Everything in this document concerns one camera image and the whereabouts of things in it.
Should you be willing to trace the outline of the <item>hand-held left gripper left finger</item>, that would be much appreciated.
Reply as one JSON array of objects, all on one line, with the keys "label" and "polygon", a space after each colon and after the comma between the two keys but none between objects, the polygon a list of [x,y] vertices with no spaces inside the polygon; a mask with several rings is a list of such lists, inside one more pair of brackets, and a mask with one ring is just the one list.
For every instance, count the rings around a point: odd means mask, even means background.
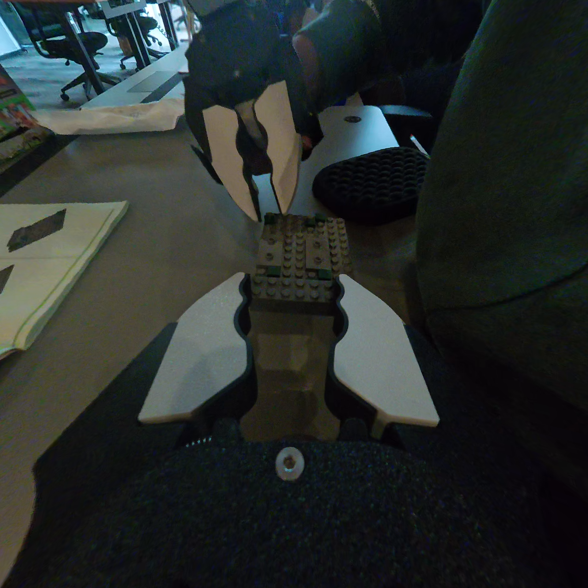
[{"label": "hand-held left gripper left finger", "polygon": [[180,316],[138,415],[142,424],[186,422],[254,379],[247,338],[249,275],[238,272]]}]

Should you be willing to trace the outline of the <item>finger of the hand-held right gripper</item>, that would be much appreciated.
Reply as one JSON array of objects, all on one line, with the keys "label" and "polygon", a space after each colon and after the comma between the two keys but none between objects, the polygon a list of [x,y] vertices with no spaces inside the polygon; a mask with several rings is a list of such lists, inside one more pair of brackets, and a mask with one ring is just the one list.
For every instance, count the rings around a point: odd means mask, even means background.
[{"label": "finger of the hand-held right gripper", "polygon": [[233,201],[253,221],[261,222],[259,190],[237,148],[238,114],[220,105],[203,111],[211,163]]},{"label": "finger of the hand-held right gripper", "polygon": [[255,102],[254,113],[267,136],[270,183],[277,206],[286,215],[296,195],[302,162],[302,140],[293,121],[286,82],[268,86]]}]

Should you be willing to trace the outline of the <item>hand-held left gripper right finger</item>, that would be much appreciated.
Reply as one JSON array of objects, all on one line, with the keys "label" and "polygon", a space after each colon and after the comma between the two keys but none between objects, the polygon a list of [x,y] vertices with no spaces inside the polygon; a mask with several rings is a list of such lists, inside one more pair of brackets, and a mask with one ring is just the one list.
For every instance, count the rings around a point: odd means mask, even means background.
[{"label": "hand-held left gripper right finger", "polygon": [[362,421],[373,439],[389,439],[396,424],[436,428],[440,418],[405,322],[349,275],[336,284],[328,409],[342,423]]}]

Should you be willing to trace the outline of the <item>grey studded building baseplate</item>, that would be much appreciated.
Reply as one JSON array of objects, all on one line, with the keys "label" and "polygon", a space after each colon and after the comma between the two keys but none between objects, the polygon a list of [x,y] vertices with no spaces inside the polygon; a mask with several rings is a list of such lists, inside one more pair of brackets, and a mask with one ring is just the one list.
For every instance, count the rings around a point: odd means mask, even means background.
[{"label": "grey studded building baseplate", "polygon": [[[318,279],[317,272],[307,270],[305,267],[306,237],[307,235],[325,236],[329,241],[332,262],[332,280],[334,281],[334,286],[337,290],[334,297],[335,301],[335,298],[339,293],[339,286],[336,283],[336,278],[342,274],[351,275],[353,273],[346,224],[342,218],[327,217],[327,221],[324,224],[317,223],[315,228],[306,228],[304,226],[304,221],[309,217],[314,217],[314,215],[281,215],[281,221],[279,224],[273,226],[265,226],[263,224],[261,240],[276,239],[283,241],[281,276]],[[255,265],[252,275],[256,274],[266,275],[266,269],[258,268]]]}]

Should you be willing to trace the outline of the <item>grey long building brick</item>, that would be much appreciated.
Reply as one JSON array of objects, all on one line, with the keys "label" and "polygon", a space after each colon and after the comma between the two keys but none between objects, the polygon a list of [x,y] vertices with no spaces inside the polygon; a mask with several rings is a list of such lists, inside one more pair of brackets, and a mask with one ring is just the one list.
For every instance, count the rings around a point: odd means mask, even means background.
[{"label": "grey long building brick", "polygon": [[337,292],[334,281],[301,277],[252,275],[251,310],[333,316]]}]

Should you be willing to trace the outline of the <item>person's right forearm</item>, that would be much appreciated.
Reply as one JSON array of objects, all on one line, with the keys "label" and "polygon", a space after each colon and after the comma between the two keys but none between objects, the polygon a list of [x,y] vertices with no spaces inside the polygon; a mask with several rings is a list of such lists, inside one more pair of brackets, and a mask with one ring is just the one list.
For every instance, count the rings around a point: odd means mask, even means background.
[{"label": "person's right forearm", "polygon": [[316,55],[317,110],[390,74],[458,57],[471,8],[476,13],[469,1],[331,1],[298,34]]}]

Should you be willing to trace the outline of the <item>person's right hand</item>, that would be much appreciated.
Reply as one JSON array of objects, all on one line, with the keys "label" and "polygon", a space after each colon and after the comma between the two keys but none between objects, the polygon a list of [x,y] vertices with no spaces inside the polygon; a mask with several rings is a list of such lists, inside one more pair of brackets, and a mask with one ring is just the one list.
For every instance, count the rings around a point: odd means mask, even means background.
[{"label": "person's right hand", "polygon": [[318,114],[323,91],[323,74],[319,54],[312,40],[305,33],[297,33],[292,39],[293,48],[300,61],[303,79],[313,110]]}]

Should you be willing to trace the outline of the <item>black honeycomb cushion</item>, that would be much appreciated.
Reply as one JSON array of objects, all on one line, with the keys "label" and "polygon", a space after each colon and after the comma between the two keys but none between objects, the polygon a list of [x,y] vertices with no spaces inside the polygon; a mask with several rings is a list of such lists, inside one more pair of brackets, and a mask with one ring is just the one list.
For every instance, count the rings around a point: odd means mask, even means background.
[{"label": "black honeycomb cushion", "polygon": [[336,217],[381,226],[416,214],[429,157],[413,148],[386,148],[323,168],[313,196]]}]

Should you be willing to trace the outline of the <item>black office chair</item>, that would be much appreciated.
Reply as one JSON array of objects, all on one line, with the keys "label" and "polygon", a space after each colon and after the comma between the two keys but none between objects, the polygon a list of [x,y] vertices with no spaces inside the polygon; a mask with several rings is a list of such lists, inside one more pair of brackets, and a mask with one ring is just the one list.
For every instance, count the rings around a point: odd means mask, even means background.
[{"label": "black office chair", "polygon": [[81,86],[86,99],[91,92],[105,92],[105,84],[114,86],[120,78],[99,72],[96,55],[107,45],[107,37],[98,32],[85,32],[80,20],[82,2],[14,2],[33,47],[41,57],[62,59],[66,65],[76,63],[83,73],[61,88],[61,99],[69,101],[68,91]]},{"label": "black office chair", "polygon": [[[143,15],[140,11],[135,12],[135,15],[136,15],[136,19],[137,19],[139,28],[141,30],[143,40],[145,41],[146,45],[148,47],[151,46],[151,41],[150,41],[151,38],[153,40],[155,40],[156,42],[158,42],[159,45],[162,45],[162,43],[158,39],[150,36],[151,30],[157,28],[157,26],[158,26],[157,21],[149,16]],[[109,30],[110,30],[111,34],[113,34],[114,37],[116,37],[118,39],[119,46],[120,46],[120,48],[123,52],[123,55],[124,55],[124,57],[120,60],[120,69],[125,70],[126,66],[125,66],[124,62],[126,60],[128,60],[129,58],[134,57],[134,50],[132,49],[131,44],[130,44],[130,35],[131,35],[130,26],[128,25],[125,17],[115,17],[115,18],[111,19],[109,21],[108,26],[109,26]]]}]

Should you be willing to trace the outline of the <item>crumpled white paper bag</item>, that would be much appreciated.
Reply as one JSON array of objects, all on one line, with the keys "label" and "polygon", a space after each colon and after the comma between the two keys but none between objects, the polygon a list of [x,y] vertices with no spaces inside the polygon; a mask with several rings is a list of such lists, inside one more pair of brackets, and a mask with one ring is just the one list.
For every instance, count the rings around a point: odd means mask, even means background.
[{"label": "crumpled white paper bag", "polygon": [[170,98],[119,107],[45,109],[33,115],[57,135],[111,135],[172,130],[184,112],[184,100]]}]

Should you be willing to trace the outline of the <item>adjoining grey table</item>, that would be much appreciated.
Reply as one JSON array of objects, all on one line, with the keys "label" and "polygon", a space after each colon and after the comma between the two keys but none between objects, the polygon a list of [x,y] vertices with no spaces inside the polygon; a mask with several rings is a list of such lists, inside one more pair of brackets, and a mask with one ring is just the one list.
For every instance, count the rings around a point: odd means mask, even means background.
[{"label": "adjoining grey table", "polygon": [[[180,48],[148,65],[145,69],[125,78],[119,84],[92,98],[81,107],[46,110],[119,107],[148,104],[170,98],[184,99],[185,92],[182,80],[187,74],[186,49],[187,45],[185,43],[181,44]],[[5,172],[1,173],[1,196],[7,194],[33,171],[76,140],[78,136],[85,135],[57,135],[53,133],[53,136],[39,147],[18,159]]]}]

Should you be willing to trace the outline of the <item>open white instruction booklet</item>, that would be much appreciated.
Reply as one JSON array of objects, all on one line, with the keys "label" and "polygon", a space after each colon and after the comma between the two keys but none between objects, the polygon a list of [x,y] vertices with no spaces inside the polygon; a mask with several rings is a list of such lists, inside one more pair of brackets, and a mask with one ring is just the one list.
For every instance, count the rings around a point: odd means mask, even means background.
[{"label": "open white instruction booklet", "polygon": [[1,205],[1,359],[31,347],[128,206]]}]

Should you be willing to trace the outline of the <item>colourful green-edged toy box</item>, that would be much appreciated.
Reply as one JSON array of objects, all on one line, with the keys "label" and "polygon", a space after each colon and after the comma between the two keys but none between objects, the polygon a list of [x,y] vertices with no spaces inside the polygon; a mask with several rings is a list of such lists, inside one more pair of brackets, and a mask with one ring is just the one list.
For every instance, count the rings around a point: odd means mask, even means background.
[{"label": "colourful green-edged toy box", "polygon": [[1,173],[52,136],[36,120],[25,93],[1,67]]}]

